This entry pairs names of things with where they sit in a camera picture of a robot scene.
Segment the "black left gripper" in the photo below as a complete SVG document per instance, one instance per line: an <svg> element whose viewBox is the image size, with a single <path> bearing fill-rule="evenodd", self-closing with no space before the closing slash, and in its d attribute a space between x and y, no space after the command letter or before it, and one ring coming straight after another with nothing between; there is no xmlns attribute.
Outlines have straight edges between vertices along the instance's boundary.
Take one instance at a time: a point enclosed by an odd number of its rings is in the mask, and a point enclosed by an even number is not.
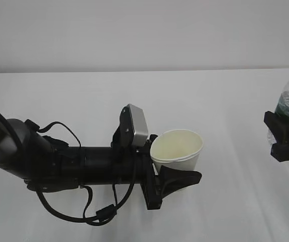
<svg viewBox="0 0 289 242"><path fill-rule="evenodd" d="M162 166L158 180L153 169L153 161L150 158L150 148L157 135L150 135L143 147L122 147L111 143L113 150L113 163L111 168L112 180L117 184L139 184L148 210L158 210L162 205L162 198L196 185L201 180L198 171L178 170Z"/></svg>

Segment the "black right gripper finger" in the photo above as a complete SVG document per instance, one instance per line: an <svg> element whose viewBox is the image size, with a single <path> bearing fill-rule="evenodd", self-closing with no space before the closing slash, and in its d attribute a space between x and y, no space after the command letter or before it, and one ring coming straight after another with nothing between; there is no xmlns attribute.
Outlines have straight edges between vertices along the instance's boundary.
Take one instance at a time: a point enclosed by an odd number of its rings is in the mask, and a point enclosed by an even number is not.
<svg viewBox="0 0 289 242"><path fill-rule="evenodd" d="M264 123L275 139L275 143L271 145L271 156L279 162L289 161L289 117L267 111Z"/></svg>

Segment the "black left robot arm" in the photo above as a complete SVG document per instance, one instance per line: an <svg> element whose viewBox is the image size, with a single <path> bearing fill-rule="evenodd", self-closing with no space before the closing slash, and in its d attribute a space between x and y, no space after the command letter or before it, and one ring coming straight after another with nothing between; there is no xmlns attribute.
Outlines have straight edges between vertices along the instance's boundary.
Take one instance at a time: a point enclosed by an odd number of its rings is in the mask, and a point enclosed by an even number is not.
<svg viewBox="0 0 289 242"><path fill-rule="evenodd" d="M108 147L71 147L31 120L6 119L0 114L0 169L21 178L40 194L83 185L141 186L147 209L180 189L198 184L201 173L163 166L155 172L149 150L155 140L147 130L142 109L128 104Z"/></svg>

